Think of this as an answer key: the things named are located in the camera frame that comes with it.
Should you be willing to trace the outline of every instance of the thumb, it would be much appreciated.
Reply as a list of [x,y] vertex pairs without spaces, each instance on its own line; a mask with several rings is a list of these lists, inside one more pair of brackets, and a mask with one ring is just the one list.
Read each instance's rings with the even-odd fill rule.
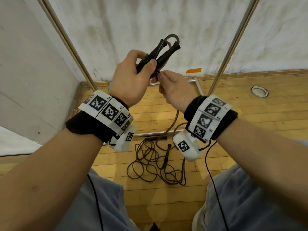
[[162,85],[163,88],[167,88],[169,85],[172,84],[172,82],[169,80],[169,78],[164,74],[164,72],[160,72],[157,75],[158,81]]
[[140,77],[146,78],[147,80],[150,79],[150,76],[153,74],[153,72],[156,69],[156,61],[154,59],[151,59],[147,64],[144,65],[141,72],[139,73]]

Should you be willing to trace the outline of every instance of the fingernail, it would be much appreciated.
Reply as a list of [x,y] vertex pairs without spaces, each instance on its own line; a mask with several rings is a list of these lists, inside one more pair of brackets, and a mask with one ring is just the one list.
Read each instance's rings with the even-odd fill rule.
[[152,64],[152,65],[155,65],[155,64],[156,64],[156,61],[155,61],[154,59],[151,59],[151,60],[149,61],[149,63]]

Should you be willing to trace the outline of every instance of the floor drain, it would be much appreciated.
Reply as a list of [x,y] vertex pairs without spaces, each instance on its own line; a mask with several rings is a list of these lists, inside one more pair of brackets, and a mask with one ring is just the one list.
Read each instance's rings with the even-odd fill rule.
[[269,91],[268,89],[264,88],[264,87],[259,87],[259,86],[254,86],[251,89],[251,93],[254,94],[257,97],[267,97],[269,95]]

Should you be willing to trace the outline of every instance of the right hand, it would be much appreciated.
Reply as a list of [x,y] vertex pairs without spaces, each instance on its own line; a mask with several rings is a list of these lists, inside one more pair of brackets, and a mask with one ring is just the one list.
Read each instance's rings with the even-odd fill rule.
[[182,113],[191,101],[198,97],[194,87],[180,73],[164,70],[158,74],[157,78],[160,82],[159,92],[163,94],[166,102]]

